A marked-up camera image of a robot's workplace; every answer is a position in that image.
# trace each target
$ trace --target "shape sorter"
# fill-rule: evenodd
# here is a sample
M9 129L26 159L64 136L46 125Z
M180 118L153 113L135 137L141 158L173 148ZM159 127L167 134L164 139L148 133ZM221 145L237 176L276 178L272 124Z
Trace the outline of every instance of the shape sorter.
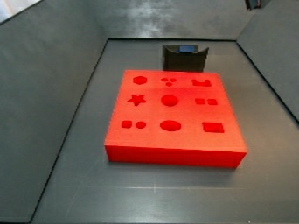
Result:
M125 71L104 145L115 162L237 167L247 146L220 77Z

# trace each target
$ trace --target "metal wall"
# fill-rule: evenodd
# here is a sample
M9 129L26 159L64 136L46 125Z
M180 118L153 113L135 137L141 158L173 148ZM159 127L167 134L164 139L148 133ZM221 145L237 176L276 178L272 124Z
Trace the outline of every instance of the metal wall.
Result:
M255 13L240 0L92 0L109 38L236 39Z
M42 1L0 26L0 221L32 218L107 42L98 28L72 0Z
M299 120L299 2L272 0L252 17L237 43Z

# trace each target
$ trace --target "black object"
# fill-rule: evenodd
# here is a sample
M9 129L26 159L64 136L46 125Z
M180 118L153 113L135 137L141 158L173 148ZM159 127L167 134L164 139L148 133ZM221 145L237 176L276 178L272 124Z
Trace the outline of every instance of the black object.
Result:
M203 72L209 48L199 52L196 45L163 46L163 70Z

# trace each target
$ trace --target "star-shaped hole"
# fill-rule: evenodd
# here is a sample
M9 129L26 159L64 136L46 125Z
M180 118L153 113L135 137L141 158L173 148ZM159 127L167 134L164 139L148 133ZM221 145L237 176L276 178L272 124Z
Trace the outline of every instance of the star-shaped hole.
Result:
M137 106L140 103L145 102L144 97L145 96L143 94L140 95L132 94L132 98L128 100L128 102L132 102L135 106Z

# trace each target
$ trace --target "gray enclosure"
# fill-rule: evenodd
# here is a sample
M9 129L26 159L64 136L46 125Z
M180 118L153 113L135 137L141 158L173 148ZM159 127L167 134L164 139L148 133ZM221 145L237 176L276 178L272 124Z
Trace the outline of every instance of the gray enclosure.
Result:
M297 10L295 0L253 11L240 0L42 0L2 23L0 222L297 222ZM204 70L221 75L248 147L235 171L107 161L123 72L163 69L173 43L209 47Z

